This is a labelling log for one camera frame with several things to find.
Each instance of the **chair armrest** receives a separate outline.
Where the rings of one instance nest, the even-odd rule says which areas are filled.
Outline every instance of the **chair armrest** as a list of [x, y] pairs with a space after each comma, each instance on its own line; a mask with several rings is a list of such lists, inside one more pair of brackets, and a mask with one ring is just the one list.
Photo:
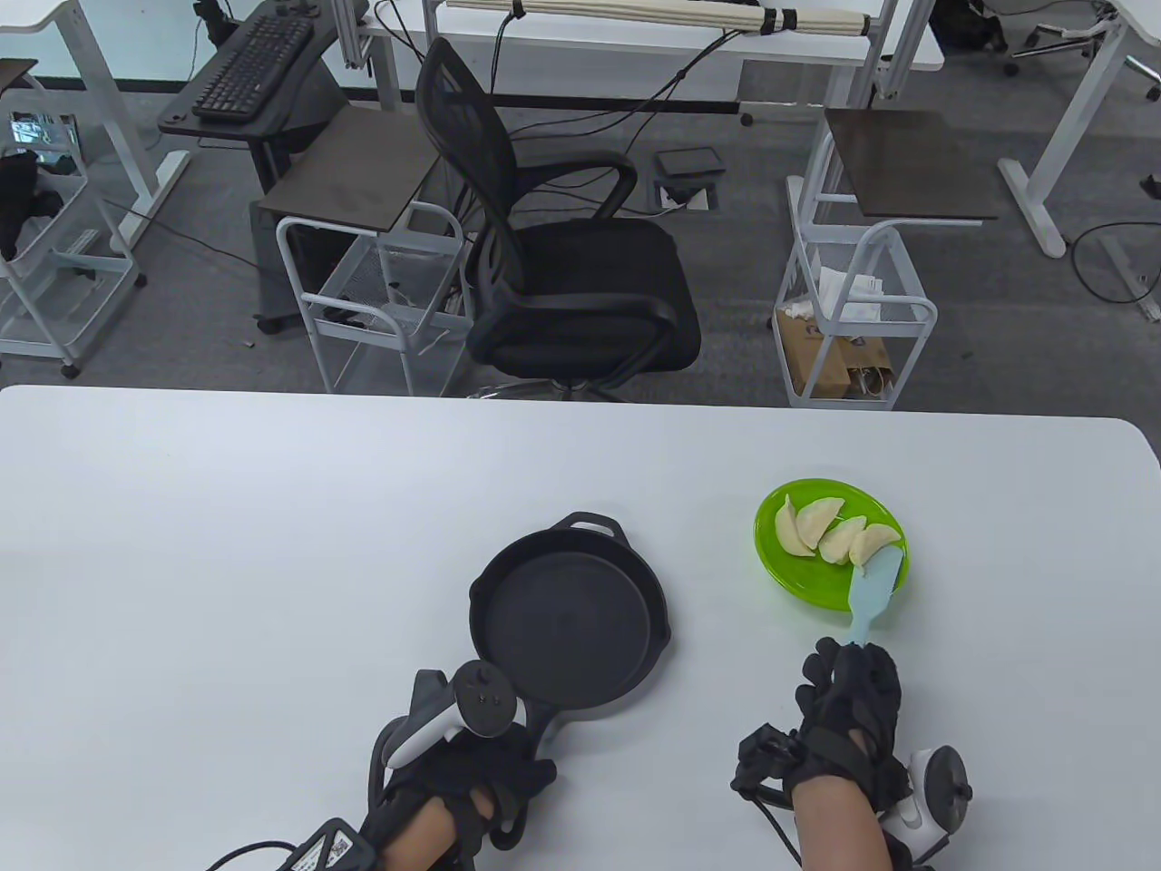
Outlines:
[[601, 380], [608, 388], [616, 388], [636, 375], [669, 344], [677, 333], [677, 312], [664, 300], [639, 294], [565, 294], [563, 296], [532, 296], [521, 300], [521, 308], [546, 316], [562, 317], [627, 317], [646, 321], [654, 326], [652, 338], [625, 360], [611, 375]]
[[616, 185], [593, 215], [597, 218], [613, 217], [637, 186], [637, 167], [620, 151], [578, 151], [521, 159], [515, 171], [515, 200], [546, 181], [585, 170], [616, 170]]

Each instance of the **rolled fabric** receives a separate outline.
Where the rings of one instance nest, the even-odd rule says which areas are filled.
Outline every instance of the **rolled fabric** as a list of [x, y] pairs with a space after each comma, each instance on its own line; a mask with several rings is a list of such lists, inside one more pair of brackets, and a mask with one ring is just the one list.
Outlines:
[[[511, 0], [447, 0], [466, 9], [510, 12]], [[578, 15], [619, 21], [651, 21], [658, 24], [720, 27], [743, 33], [777, 34], [796, 30], [823, 36], [866, 36], [871, 19], [845, 9], [766, 9], [757, 2], [717, 0], [521, 0], [529, 13]]]

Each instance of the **label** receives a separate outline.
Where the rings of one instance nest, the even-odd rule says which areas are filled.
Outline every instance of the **label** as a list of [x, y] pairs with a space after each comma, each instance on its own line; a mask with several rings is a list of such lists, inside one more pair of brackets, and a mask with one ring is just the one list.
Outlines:
[[[291, 871], [316, 871], [318, 869], [318, 856], [323, 851], [323, 841], [325, 840], [325, 837], [318, 838], [310, 850], [307, 851], [307, 855], [294, 863]], [[341, 859], [352, 847], [354, 847], [354, 843], [349, 837], [341, 832], [336, 832], [334, 842], [331, 844], [331, 852], [326, 857], [326, 868]]]

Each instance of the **black bag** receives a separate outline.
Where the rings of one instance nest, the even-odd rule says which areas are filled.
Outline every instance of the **black bag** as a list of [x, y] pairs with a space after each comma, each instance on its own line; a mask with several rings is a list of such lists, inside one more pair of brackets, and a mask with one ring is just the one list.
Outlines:
[[1000, 19], [987, 14], [980, 0], [936, 0], [931, 30], [943, 49], [1008, 51]]

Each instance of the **keyboard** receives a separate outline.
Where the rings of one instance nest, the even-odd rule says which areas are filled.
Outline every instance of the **keyboard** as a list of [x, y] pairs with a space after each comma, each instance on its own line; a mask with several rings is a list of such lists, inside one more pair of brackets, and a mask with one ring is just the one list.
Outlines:
[[241, 48], [230, 53], [194, 102], [197, 117], [253, 121], [315, 35], [313, 23], [294, 16], [262, 15], [247, 27]]

